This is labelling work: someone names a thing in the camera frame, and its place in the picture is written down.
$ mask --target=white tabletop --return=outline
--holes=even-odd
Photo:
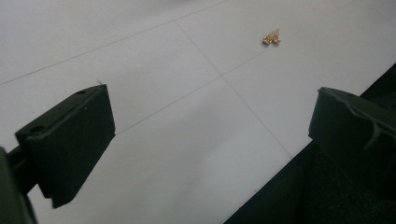
[[[222,223],[310,139],[317,90],[364,92],[396,62],[394,0],[2,1],[0,146],[108,86],[116,134],[39,223]],[[281,43],[262,39],[280,30]]]

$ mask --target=tile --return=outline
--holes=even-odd
[[[115,137],[69,205],[40,223],[222,223],[290,157],[219,78]]]
[[[294,156],[310,141],[320,87],[361,94],[394,64],[390,12],[350,4],[225,78]]]
[[[267,50],[262,39],[276,28],[281,39],[288,40],[347,2],[231,0],[177,23],[225,74]]]
[[[75,91],[106,83],[119,133],[219,73],[173,23],[0,86],[0,142]]]
[[[0,83],[221,1],[7,1],[0,8]]]

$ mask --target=small gold object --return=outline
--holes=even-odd
[[[278,44],[280,42],[279,39],[279,29],[271,32],[271,34],[267,35],[263,40],[262,43],[266,45],[270,45],[271,43]]]

